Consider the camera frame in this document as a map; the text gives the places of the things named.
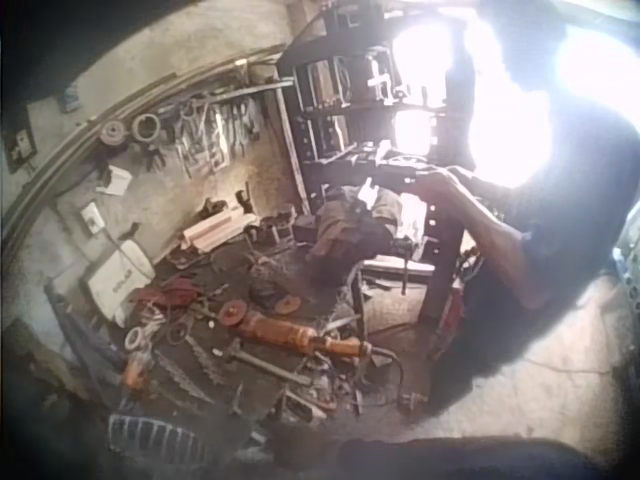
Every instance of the man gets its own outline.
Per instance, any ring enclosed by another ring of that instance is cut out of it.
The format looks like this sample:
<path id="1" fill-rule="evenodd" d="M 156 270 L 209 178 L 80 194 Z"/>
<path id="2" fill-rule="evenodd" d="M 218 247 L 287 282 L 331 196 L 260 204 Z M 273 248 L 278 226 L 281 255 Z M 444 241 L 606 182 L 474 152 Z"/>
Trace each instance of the man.
<path id="1" fill-rule="evenodd" d="M 427 202 L 437 197 L 484 257 L 465 287 L 460 331 L 431 374 L 431 414 L 466 395 L 474 377 L 520 356 L 571 306 L 611 254 L 640 180 L 633 126 L 575 97 L 556 77 L 566 27 L 555 7 L 548 0 L 479 0 L 478 13 L 493 28 L 513 81 L 548 93 L 552 154 L 514 190 L 460 168 L 416 181 L 414 193 Z M 503 207 L 504 221 L 477 197 Z"/>

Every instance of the concrete floor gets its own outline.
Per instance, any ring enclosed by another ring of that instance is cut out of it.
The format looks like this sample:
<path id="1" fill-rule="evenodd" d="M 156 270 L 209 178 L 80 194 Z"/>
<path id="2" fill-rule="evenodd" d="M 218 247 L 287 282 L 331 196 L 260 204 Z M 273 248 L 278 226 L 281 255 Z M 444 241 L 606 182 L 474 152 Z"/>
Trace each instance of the concrete floor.
<path id="1" fill-rule="evenodd" d="M 396 291 L 376 293 L 367 304 L 370 331 L 388 325 L 389 319 L 416 318 L 421 300 L 418 288 L 404 298 Z M 341 418 L 327 428 L 340 438 L 398 442 L 484 435 L 555 439 L 609 464 L 617 459 L 623 437 L 622 396 L 612 368 L 632 348 L 631 321 L 616 280 L 601 277 L 523 358 L 494 377 L 478 380 L 472 393 L 441 416 L 411 420 L 395 408 L 370 408 L 359 419 L 351 415 L 350 421 Z M 397 353 L 415 357 L 416 351 L 409 351 L 413 348 Z M 409 370 L 420 368 L 408 363 Z"/>

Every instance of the orange power tool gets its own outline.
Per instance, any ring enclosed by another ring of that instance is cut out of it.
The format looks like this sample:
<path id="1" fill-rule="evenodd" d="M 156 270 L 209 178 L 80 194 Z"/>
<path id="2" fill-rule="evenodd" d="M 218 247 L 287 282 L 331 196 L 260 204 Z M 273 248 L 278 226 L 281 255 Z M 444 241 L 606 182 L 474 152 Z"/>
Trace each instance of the orange power tool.
<path id="1" fill-rule="evenodd" d="M 220 310 L 219 321 L 249 340 L 277 345 L 304 355 L 323 352 L 340 357 L 368 357 L 373 346 L 355 337 L 346 340 L 327 338 L 315 328 L 265 317 L 249 310 L 242 300 L 227 302 Z"/>

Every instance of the black cloth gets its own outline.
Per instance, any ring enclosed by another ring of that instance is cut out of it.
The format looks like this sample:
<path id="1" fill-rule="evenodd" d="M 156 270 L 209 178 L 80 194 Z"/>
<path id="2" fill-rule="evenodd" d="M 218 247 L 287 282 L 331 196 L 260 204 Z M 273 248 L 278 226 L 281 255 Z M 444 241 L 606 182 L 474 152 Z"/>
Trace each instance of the black cloth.
<path id="1" fill-rule="evenodd" d="M 351 480 L 596 480 L 604 473 L 578 451 L 550 440 L 437 438 L 407 443 L 351 440 L 338 453 Z"/>
<path id="2" fill-rule="evenodd" d="M 549 161 L 521 186 L 505 223 L 524 233 L 538 282 L 552 298 L 526 310 L 486 264 L 465 286 L 459 334 L 431 374 L 437 413 L 522 354 L 575 302 L 611 255 L 640 181 L 640 140 L 615 112 L 586 99 L 553 98 Z"/>

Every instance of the workshop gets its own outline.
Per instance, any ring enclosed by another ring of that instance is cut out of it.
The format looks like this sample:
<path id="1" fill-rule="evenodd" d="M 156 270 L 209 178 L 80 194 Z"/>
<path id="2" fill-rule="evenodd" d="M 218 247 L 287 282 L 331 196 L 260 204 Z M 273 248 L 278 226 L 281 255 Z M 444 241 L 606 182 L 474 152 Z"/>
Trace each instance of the workshop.
<path id="1" fill-rule="evenodd" d="M 639 478 L 635 0 L 2 9 L 5 478 Z"/>

